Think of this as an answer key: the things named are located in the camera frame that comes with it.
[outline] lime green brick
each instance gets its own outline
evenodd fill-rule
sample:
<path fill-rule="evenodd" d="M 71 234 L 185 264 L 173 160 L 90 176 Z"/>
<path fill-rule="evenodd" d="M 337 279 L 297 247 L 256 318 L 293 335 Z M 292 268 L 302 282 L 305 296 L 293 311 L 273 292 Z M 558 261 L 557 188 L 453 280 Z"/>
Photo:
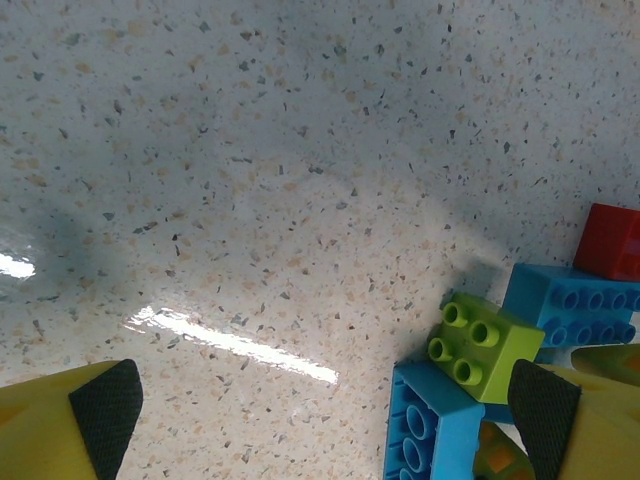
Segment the lime green brick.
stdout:
<path fill-rule="evenodd" d="M 479 402 L 507 404 L 516 360 L 533 361 L 544 331 L 482 298 L 456 293 L 442 309 L 429 357 Z"/>

